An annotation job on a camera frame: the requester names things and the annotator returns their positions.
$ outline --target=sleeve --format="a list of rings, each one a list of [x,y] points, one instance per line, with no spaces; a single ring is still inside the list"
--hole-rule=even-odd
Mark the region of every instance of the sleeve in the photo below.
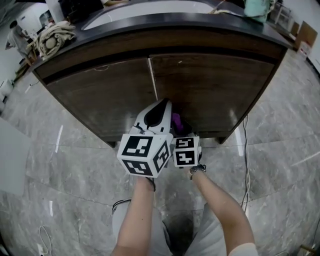
[[[18,33],[19,35],[21,35],[21,33],[22,33],[22,28],[21,28],[19,25],[17,25],[17,26],[16,26],[16,31],[17,31],[17,33]]]
[[[234,248],[229,256],[258,256],[257,248],[254,243],[244,243]]]

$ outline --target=mint green container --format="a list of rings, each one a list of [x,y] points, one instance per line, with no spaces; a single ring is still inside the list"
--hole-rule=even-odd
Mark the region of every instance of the mint green container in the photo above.
[[[265,23],[270,7],[270,0],[246,0],[244,15],[258,22]]]

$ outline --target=person's arm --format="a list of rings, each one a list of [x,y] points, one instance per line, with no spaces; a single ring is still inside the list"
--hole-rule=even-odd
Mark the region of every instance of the person's arm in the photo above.
[[[138,177],[131,203],[121,225],[113,256],[146,256],[149,250],[154,188]]]
[[[25,34],[23,33],[22,28],[21,28],[19,25],[16,26],[16,31],[18,32],[18,34],[20,35],[20,37],[25,38],[25,39],[29,39],[29,38],[30,38],[30,36],[25,35]]]
[[[221,223],[226,254],[240,245],[255,243],[251,226],[239,203],[202,171],[194,173],[192,180]]]
[[[12,48],[13,46],[10,45],[10,43],[7,41],[6,44],[5,44],[5,50],[8,50],[10,48]]]

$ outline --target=cabinet handle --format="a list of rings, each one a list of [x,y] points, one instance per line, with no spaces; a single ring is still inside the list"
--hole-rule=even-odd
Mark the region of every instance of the cabinet handle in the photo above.
[[[104,65],[101,67],[94,68],[95,71],[106,71],[109,68],[109,65]]]

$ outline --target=electrical cable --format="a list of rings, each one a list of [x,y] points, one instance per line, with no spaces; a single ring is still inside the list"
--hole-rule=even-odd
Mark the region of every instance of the electrical cable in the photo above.
[[[117,208],[118,205],[120,205],[120,204],[122,204],[122,203],[130,202],[130,201],[131,201],[131,198],[125,199],[125,200],[116,201],[116,202],[113,204],[113,206],[112,206],[112,210],[111,210],[112,214],[115,213],[115,210],[116,210],[116,208]]]
[[[39,82],[40,82],[40,81],[35,82],[35,83],[30,83],[29,86],[34,86],[34,85],[36,85],[36,84],[39,83]]]
[[[251,179],[250,179],[250,170],[249,170],[249,161],[248,161],[248,134],[247,134],[247,126],[249,122],[249,116],[247,115],[246,118],[244,118],[242,125],[244,130],[244,137],[245,137],[245,143],[244,143],[244,162],[245,162],[245,193],[241,202],[241,207],[243,208],[245,199],[245,208],[244,212],[247,210],[247,205],[249,201],[249,191],[250,191],[250,185],[251,185]]]
[[[42,236],[41,236],[41,228],[44,229],[49,241],[50,241],[50,250],[48,249],[48,247],[46,246],[44,240],[42,239]],[[50,236],[48,235],[48,232],[46,230],[46,228],[44,226],[40,226],[39,228],[39,235],[40,235],[40,239],[42,241],[42,244],[44,245],[44,247],[46,248],[46,252],[43,252],[43,255],[51,255],[51,251],[52,251],[52,242],[51,242],[51,239],[50,239]]]

